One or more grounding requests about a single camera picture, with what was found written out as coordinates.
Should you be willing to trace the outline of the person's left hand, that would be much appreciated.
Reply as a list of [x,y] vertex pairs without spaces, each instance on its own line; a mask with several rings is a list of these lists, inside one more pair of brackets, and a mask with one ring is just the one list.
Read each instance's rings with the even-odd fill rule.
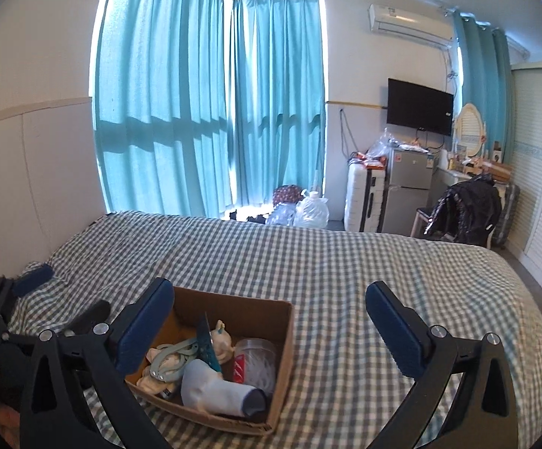
[[18,449],[20,429],[20,415],[10,406],[0,404],[0,435],[13,449]]

